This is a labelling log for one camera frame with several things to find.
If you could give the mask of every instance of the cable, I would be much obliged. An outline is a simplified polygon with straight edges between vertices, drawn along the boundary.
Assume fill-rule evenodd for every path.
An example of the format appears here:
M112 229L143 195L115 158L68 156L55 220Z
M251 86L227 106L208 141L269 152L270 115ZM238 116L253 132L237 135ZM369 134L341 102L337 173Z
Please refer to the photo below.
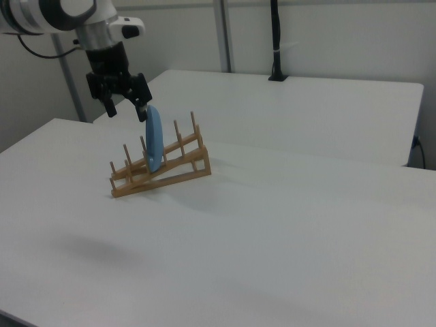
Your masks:
M25 42L22 40L21 35L17 35L18 36L18 40L20 41L21 45L27 50L29 51L31 54L33 54L34 56L37 56L39 58L43 58L43 59L59 59L62 57L65 57L67 55L69 55L70 53L78 50L79 48L72 48L70 51L67 51L63 54L59 54L57 56L44 56L42 54L36 53L35 51L31 50L26 44Z
M416 145L418 145L418 146L420 147L420 149L421 149L421 154L422 154L422 167L423 167L424 169L426 169L424 148L422 148L421 141L418 140L418 142L416 143Z

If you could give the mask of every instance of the wooden dowel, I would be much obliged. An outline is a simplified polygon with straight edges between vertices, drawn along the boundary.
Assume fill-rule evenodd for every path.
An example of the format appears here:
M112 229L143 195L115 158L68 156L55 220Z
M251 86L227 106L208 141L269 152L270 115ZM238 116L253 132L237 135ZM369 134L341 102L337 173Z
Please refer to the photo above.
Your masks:
M147 167L147 172L151 173L150 166L149 166L149 155L147 155L147 150L143 150L142 155L144 155L145 159L145 166Z
M127 161L129 162L129 166L131 166L130 154L129 154L129 151L127 150L127 145L124 144L123 146L124 146L125 156L127 157Z
M163 162L165 162L165 164L168 163L168 159L167 159L167 157L166 157L166 151L165 151L165 149L163 150Z
M130 170L129 162L127 160L125 160L124 163L125 163L125 167L126 167L126 170L127 170L127 176L129 177L129 180L131 182L133 182L134 181L134 177L131 175L131 170Z
M112 161L110 162L110 167L112 168L112 173L116 174L115 166L114 166L114 163Z
M197 141L198 141L198 147L201 149L203 147L203 137L200 132L200 125L197 125Z
M178 132L177 121L174 121L174 128L176 129L177 141L178 141L178 144L180 145L180 150L182 151L182 157L184 157L185 156L185 148L183 147L182 134L180 134Z
M144 137L143 137L143 136L141 136L141 143L142 143L142 149L143 149L144 151L146 151L145 141L144 141Z
M113 190L116 191L115 182L112 178L110 178L110 184L112 184Z
M191 161L191 164L192 164L192 169L193 169L193 171L194 171L194 172L198 171L197 163L196 163L194 160Z
M192 120L193 133L197 135L197 124L196 124L196 118L193 116L193 111L191 111L191 120Z
M177 140L178 140L178 143L180 144L180 151L182 151L182 157L184 157L185 156L185 147L183 146L183 140L182 140L181 134L177 134Z

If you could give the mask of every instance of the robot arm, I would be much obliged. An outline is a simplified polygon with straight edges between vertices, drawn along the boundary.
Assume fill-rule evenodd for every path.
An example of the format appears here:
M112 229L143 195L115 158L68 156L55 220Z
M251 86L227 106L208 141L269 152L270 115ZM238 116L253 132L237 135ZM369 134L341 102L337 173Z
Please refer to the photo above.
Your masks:
M138 18L118 16L111 0L0 0L0 33L40 35L76 30L92 72L87 74L91 95L110 117L116 115L112 94L121 94L145 121L152 99L143 74L132 76L123 41L143 35Z

